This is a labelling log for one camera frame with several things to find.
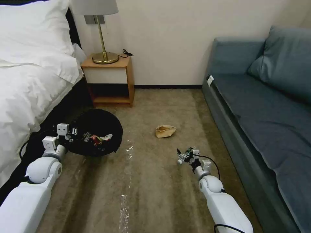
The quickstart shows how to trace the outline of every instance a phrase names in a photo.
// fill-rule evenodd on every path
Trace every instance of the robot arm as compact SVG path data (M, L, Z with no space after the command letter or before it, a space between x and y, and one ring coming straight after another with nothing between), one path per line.
M26 171L28 182L14 188L0 206L1 233L34 233L50 201L51 190L61 175L68 149L59 140L70 141L69 125L57 125L57 137L45 137L44 154L32 162Z
M178 164L188 162L192 166L193 172L199 180L200 191L204 194L207 207L213 217L215 225L226 225L229 227L219 226L220 233L253 233L253 227L243 210L237 204L235 199L227 194L221 181L211 175L211 162L203 160L202 165L196 155L200 155L199 150L189 148L185 154L178 150Z

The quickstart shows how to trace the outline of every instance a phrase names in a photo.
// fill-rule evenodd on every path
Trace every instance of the white pillow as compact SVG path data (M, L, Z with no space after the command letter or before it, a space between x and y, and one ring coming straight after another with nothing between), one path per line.
M66 19L69 0L0 6L0 66L35 64L75 83L81 69Z

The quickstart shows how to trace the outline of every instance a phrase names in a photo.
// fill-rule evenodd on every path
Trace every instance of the black trash can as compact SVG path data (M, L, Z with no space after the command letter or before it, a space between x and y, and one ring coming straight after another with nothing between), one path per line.
M88 110L74 119L70 126L78 131L69 147L76 154L104 156L116 152L122 142L123 129L120 121L105 110Z

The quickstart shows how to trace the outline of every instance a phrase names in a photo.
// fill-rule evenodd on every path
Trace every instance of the beige carpet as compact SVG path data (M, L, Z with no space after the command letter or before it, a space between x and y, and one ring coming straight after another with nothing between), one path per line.
M134 107L103 107L122 123L117 153L68 153L39 233L213 232L214 222L191 167L176 148L199 148L220 168L226 191L262 232L201 90L136 90ZM155 137L158 125L177 127Z

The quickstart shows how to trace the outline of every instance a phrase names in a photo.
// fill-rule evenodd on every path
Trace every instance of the black cable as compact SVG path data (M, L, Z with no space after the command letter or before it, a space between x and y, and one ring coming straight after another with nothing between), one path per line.
M123 54L126 54L126 57L119 55L119 57L123 57L123 58L127 58L128 56L132 57L134 56L134 54L129 53L128 51L126 51L126 49L123 49Z
M46 132L49 132L49 131L52 131L52 130L46 130L46 131L40 132L40 133L36 134L35 136L29 138L29 139L22 145L22 147L19 149L19 157L20 157L20 160L23 159L22 150L23 150L23 148L25 147L25 145L26 145L28 142L30 142L32 139L36 138L37 136L40 136L40 135L42 135L43 133L46 133Z
M203 155L194 155L194 156L198 156L198 157L202 157L202 158L207 158L207 159L209 159L210 161L212 161L212 162L215 164L216 168L217 168L218 179L220 180L220 171L219 171L219 168L218 168L218 166L217 166L217 163L216 163L214 160L212 160L210 157L203 156Z
M241 231L241 230L239 230L239 229L237 229L237 228L235 228L235 227L228 226L228 225L225 225L225 224L215 224L215 225L214 225L214 233L216 233L216 228L217 228L217 227L227 227L227 228L230 228L230 229L232 229L232 230L235 230L235 231L237 231L237 232L239 232L239 233L245 233L244 231Z

